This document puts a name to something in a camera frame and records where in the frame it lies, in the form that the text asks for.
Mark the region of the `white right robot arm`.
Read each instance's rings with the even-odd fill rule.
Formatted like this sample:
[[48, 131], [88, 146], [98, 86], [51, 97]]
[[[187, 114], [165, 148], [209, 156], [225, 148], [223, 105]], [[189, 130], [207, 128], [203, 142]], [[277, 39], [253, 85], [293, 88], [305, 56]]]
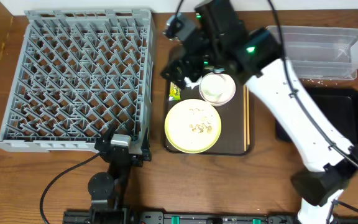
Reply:
[[179, 40], [162, 77], [184, 89], [199, 85], [201, 96], [223, 103], [244, 85], [274, 115], [298, 149], [305, 169], [291, 177], [301, 197], [299, 223], [332, 223], [333, 210], [358, 172], [358, 144], [344, 137], [300, 83], [281, 34], [248, 31], [229, 1], [203, 1], [195, 19], [176, 12], [165, 36]]

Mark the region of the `cream white cup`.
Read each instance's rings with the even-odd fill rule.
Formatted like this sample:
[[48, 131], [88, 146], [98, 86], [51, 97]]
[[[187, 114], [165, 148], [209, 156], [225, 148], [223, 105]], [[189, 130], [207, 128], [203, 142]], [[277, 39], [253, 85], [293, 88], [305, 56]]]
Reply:
[[200, 83], [201, 91], [208, 96], [219, 96], [223, 93], [225, 82], [222, 75], [206, 75]]

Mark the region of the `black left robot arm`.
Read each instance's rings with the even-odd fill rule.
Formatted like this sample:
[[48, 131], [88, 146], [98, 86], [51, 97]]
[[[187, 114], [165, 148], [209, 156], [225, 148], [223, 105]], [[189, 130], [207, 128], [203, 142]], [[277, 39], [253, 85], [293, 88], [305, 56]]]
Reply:
[[114, 127], [110, 127], [94, 145], [102, 160], [109, 164], [106, 172], [95, 174], [88, 182], [91, 209], [97, 212], [120, 210], [131, 168], [142, 167], [145, 161], [152, 158], [148, 133], [141, 140], [139, 151], [133, 152], [135, 147], [131, 145], [131, 137], [116, 134], [115, 131]]

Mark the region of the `white napkin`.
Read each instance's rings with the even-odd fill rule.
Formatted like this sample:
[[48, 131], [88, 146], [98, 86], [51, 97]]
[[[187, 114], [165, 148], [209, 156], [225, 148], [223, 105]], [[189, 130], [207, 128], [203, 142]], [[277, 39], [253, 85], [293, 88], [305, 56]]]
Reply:
[[197, 81], [195, 81], [195, 82], [191, 81], [191, 79], [188, 77], [185, 77], [185, 79], [184, 79], [186, 87], [191, 88], [191, 89], [194, 89], [194, 87], [198, 86], [201, 83], [201, 80], [202, 80], [201, 77], [199, 79], [197, 79]]

